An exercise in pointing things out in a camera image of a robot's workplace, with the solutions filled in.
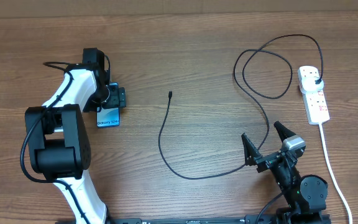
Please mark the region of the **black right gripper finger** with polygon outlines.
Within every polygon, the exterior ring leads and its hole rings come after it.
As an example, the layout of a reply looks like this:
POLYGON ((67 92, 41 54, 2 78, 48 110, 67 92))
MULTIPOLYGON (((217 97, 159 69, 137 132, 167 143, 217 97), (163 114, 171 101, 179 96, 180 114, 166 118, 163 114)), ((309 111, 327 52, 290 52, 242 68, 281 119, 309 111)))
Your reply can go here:
POLYGON ((245 165, 255 166, 257 160, 262 158, 259 150, 254 146, 252 141, 247 137, 245 133, 241 135, 242 143, 244 146, 245 165))
POLYGON ((293 131, 289 130, 288 128, 286 128, 281 122, 276 121, 274 122, 274 127, 277 130, 277 133, 279 135, 279 138, 281 140, 281 142, 284 142, 284 140, 286 140, 287 138, 293 137, 296 135, 296 133, 294 133, 293 131))

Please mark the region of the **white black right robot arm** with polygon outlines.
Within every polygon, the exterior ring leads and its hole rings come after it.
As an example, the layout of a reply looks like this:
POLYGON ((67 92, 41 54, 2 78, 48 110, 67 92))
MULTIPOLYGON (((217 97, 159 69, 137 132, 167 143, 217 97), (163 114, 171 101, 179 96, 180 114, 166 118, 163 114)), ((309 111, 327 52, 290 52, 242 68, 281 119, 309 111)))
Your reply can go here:
POLYGON ((328 183, 318 175, 301 176, 296 168, 306 149, 304 139, 276 121, 274 127, 282 142, 281 148, 263 156, 252 141, 242 134, 245 165, 256 166, 257 172, 269 170, 280 188, 257 215, 246 215, 246 223, 331 223, 326 209, 328 183))

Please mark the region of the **Samsung Galaxy smartphone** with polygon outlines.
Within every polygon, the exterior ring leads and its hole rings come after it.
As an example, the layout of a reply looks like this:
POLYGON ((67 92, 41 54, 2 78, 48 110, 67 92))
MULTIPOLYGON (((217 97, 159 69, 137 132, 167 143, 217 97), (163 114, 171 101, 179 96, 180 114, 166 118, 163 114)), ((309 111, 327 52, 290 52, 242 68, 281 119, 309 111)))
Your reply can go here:
POLYGON ((119 126, 120 124, 120 113, 119 108, 104 109, 99 107, 96 113, 96 125, 98 128, 108 128, 119 126))

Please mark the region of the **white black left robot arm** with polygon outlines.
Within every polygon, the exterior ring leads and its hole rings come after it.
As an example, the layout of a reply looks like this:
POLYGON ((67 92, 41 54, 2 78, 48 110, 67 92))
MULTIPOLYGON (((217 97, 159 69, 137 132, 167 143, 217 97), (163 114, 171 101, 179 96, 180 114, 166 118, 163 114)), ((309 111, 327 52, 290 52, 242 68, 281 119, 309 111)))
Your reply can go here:
POLYGON ((74 213, 73 223, 114 223, 91 180, 91 145, 83 113, 95 112, 99 128, 119 126, 126 91, 111 81, 109 57, 85 48, 81 63, 45 62, 64 80, 43 105, 25 112, 20 165, 31 181, 53 184, 74 213))

